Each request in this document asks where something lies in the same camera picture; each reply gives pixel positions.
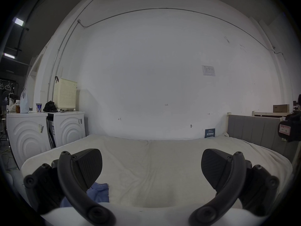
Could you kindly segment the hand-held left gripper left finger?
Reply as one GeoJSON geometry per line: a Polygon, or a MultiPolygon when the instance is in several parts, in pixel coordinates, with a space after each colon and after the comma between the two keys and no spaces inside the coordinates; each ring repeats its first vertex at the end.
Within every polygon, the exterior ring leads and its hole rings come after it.
{"type": "Polygon", "coordinates": [[[99,149],[85,149],[75,154],[63,151],[51,165],[43,163],[25,176],[25,191],[32,208],[40,215],[59,208],[66,198],[71,206],[89,223],[113,226],[113,213],[90,199],[86,191],[102,172],[99,149]]]}

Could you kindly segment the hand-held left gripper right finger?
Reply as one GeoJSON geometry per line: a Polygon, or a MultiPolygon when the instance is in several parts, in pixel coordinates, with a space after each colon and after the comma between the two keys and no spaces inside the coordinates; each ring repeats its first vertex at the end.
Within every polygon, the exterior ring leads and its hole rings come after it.
{"type": "Polygon", "coordinates": [[[216,195],[190,215],[191,226],[214,224],[237,199],[243,209],[256,216],[267,216],[271,211],[280,181],[263,166],[252,166],[241,151],[230,155],[218,149],[205,149],[201,169],[216,195]]]}

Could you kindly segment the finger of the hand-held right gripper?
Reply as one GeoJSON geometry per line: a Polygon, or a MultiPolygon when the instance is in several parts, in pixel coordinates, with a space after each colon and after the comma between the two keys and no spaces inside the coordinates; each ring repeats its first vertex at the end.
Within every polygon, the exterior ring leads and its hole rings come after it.
{"type": "Polygon", "coordinates": [[[288,142],[301,141],[301,111],[287,115],[279,123],[277,133],[280,138],[284,138],[288,142]]]}

